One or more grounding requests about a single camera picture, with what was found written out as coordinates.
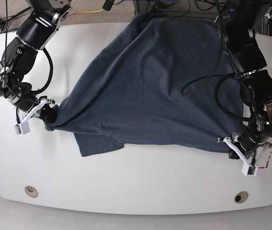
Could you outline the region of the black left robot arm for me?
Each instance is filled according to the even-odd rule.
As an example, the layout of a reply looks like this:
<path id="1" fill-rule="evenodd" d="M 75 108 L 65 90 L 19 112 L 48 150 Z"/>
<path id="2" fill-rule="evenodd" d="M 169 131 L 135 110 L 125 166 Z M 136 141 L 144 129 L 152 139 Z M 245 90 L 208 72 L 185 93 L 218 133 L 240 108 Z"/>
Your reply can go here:
<path id="1" fill-rule="evenodd" d="M 255 27 L 272 5 L 272 0 L 228 0 L 223 6 L 214 1 L 220 26 L 221 51 L 229 55 L 232 74 L 222 75 L 213 92 L 217 107 L 228 117 L 247 123 L 231 137 L 219 138 L 230 151 L 231 159 L 243 161 L 244 175 L 255 175 L 259 147 L 272 147 L 272 78 L 265 69 L 266 60 L 255 37 Z M 219 101 L 221 85 L 232 79 L 240 84 L 240 96 L 250 109 L 250 117 L 238 116 L 225 109 Z"/>

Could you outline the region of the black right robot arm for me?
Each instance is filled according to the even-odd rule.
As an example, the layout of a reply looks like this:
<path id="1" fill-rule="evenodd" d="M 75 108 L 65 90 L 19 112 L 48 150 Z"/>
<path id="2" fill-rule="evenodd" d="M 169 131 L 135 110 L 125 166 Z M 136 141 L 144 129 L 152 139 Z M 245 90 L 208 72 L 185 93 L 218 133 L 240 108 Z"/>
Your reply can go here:
<path id="1" fill-rule="evenodd" d="M 15 130 L 23 135 L 29 133 L 28 121 L 32 117 L 47 123 L 57 119 L 59 107 L 55 101 L 41 96 L 51 83 L 54 69 L 45 46 L 72 10 L 69 0 L 29 0 L 27 3 L 32 12 L 17 30 L 17 36 L 5 44 L 0 61 L 0 97 L 16 107 Z M 32 69 L 40 50 L 49 62 L 49 74 L 45 85 L 33 90 L 23 79 Z"/>

